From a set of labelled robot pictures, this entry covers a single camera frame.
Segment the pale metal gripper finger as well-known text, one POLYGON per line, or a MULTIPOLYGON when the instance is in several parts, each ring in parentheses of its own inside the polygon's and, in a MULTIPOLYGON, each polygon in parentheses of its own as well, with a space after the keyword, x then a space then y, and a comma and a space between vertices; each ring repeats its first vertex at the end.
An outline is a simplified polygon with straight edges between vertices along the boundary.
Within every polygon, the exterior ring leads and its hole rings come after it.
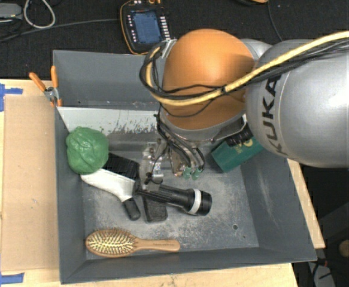
POLYGON ((162 163, 165 158, 166 143, 148 142, 145 144, 141 154, 141 173, 161 173, 162 163))
POLYGON ((144 180, 141 182, 141 187, 148 192, 159 191, 162 183, 163 178, 155 177, 151 172, 147 172, 144 180))

